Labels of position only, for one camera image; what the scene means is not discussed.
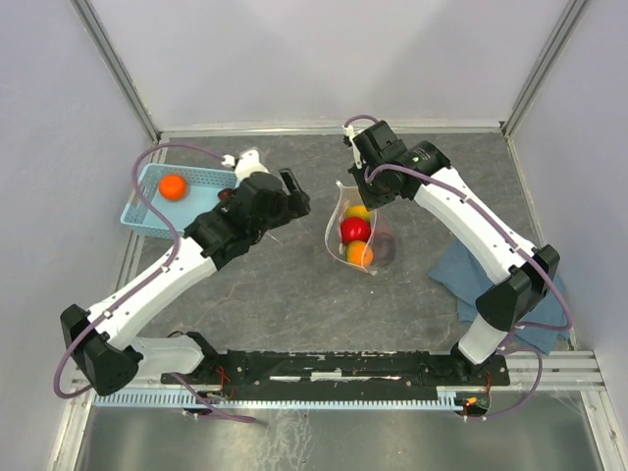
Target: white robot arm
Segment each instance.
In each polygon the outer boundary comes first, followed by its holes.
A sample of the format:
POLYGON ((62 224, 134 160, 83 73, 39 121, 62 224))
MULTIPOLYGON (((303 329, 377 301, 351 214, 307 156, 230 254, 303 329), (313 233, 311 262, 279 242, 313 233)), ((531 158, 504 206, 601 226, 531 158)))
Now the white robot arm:
POLYGON ((240 157, 235 173, 239 187, 199 215, 179 243, 153 265, 87 310, 72 305, 61 315, 67 346, 86 328, 93 330, 72 357, 99 394, 114 393, 133 378, 191 373, 215 356, 198 333, 173 339, 143 339, 137 334, 185 290, 246 253, 266 231, 309 213, 309 197, 291 171, 280 170, 285 192, 282 182, 260 164, 256 151, 240 157))
POLYGON ((525 257, 537 262, 552 279, 558 253, 550 245, 535 247, 509 228, 467 187, 432 143, 422 141, 408 149, 385 121, 359 134, 347 132, 345 143, 353 146, 354 155, 362 160, 349 172, 369 210, 397 196, 414 200, 445 223, 495 284, 476 300, 480 315, 451 352, 460 357, 459 376, 468 376, 548 292, 543 277, 525 257))

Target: blue plastic basket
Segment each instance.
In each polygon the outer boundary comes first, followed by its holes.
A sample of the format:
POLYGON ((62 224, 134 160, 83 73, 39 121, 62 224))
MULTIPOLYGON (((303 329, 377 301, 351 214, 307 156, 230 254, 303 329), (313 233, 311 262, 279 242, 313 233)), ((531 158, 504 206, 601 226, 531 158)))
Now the blue plastic basket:
MULTIPOLYGON (((148 200, 175 226, 179 234, 196 216, 210 211, 219 202, 218 192, 236 187, 236 174, 225 170, 183 167, 180 165, 148 164, 139 176, 139 187, 148 200), (168 201, 158 191, 166 175, 180 175, 187 182, 187 195, 179 201, 168 201)), ((120 222, 131 226, 141 236, 172 239, 168 228, 141 202, 133 192, 120 222)))

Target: gray textured floor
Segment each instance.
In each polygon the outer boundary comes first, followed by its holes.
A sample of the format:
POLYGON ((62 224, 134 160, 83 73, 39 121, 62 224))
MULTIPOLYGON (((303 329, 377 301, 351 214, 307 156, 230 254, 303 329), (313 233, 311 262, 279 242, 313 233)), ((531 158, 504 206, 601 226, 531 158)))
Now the gray textured floor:
MULTIPOLYGON (((434 142, 473 191, 505 222, 534 239, 512 159, 499 133, 405 135, 434 142)), ((163 337, 197 330, 219 350, 431 349, 462 336, 455 299, 427 272, 453 241, 434 216, 415 203, 382 209, 398 244, 394 264, 373 277, 335 261, 324 245, 338 200, 336 180, 351 184, 352 154, 341 136, 239 136, 186 139, 220 152, 257 147, 271 170, 291 167, 312 200, 312 213, 272 232, 216 276, 178 298, 143 331, 163 337)), ((209 157, 169 150, 167 163, 211 167, 209 157)), ((147 240, 140 270, 169 242, 147 240)))

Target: white wall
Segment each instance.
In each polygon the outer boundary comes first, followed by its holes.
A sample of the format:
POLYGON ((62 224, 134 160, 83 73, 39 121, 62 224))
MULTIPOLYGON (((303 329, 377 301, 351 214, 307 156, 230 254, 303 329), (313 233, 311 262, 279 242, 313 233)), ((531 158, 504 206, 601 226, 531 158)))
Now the white wall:
POLYGON ((147 140, 67 1, 0 15, 0 469, 45 469, 59 315, 111 288, 147 140))
POLYGON ((337 124, 365 112, 494 125, 567 0, 92 3, 167 131, 337 124))
POLYGON ((591 2, 514 143, 576 334, 628 433, 628 3, 591 2))

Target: black mounting plate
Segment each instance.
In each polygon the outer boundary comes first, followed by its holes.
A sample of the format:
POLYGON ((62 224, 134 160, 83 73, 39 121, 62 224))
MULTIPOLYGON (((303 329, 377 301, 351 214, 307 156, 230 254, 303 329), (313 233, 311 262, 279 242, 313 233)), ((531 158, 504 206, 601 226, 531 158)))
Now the black mounting plate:
MULTIPOLYGON (((236 400, 435 400, 439 386, 485 386, 487 372, 493 386, 510 385, 501 355, 492 356, 467 382, 456 377, 451 362, 450 355, 429 351, 229 350, 219 354, 216 363, 233 381, 236 400)), ((218 373, 208 376, 197 370, 184 377, 192 385, 221 383, 218 373)), ((175 384, 176 380, 165 374, 162 383, 175 384)))

